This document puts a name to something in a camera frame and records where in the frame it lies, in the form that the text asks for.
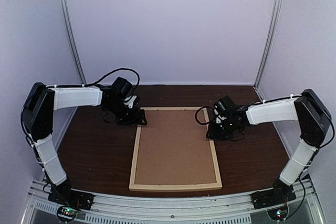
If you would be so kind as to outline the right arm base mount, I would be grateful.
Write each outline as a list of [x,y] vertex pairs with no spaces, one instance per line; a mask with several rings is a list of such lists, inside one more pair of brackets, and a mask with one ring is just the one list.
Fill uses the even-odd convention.
[[285,204],[288,201],[295,200],[296,194],[293,191],[283,192],[275,189],[256,191],[251,194],[251,200],[254,209],[268,208],[275,205]]

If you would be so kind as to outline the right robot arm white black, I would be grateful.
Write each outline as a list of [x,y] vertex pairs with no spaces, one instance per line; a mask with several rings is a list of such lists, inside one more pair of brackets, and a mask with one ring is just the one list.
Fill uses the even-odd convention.
[[269,192],[269,199],[274,204],[289,196],[293,183],[310,166],[317,153],[335,138],[332,116],[312,89],[249,104],[236,104],[225,96],[214,103],[212,110],[213,118],[206,122],[209,140],[232,141],[235,132],[242,134],[245,128],[264,123],[296,126],[299,134],[296,149]]

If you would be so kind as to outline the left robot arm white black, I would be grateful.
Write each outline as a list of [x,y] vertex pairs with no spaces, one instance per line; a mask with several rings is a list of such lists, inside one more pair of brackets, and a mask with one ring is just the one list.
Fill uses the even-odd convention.
[[75,192],[63,185],[68,179],[53,143],[54,112],[82,106],[99,106],[112,113],[118,125],[147,125],[145,111],[137,106],[139,96],[134,87],[118,77],[110,86],[88,85],[47,86],[36,82],[22,107],[20,122],[27,142],[33,148],[38,164],[50,183],[58,186],[54,192],[64,205],[71,205]]

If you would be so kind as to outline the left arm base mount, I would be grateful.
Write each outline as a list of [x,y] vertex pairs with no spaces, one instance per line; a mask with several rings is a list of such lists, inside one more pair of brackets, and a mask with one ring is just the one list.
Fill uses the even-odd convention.
[[48,196],[48,200],[75,209],[90,210],[93,204],[94,195],[71,190],[70,196],[66,198],[65,196],[61,197],[55,191],[52,191]]

